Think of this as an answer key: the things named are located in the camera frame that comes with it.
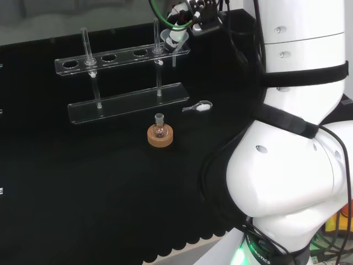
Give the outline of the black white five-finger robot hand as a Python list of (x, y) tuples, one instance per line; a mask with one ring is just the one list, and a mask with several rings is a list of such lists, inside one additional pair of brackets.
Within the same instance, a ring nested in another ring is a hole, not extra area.
[(216, 22), (212, 1), (183, 1), (173, 5), (167, 15), (167, 22), (173, 25), (182, 26), (189, 21), (191, 21), (190, 26), (185, 26), (186, 29), (174, 27), (169, 32), (168, 37), (164, 41), (166, 52), (174, 52), (189, 28), (194, 33), (197, 33), (198, 31), (209, 30), (210, 27), (218, 26), (221, 22), (220, 18), (218, 18), (218, 23)]

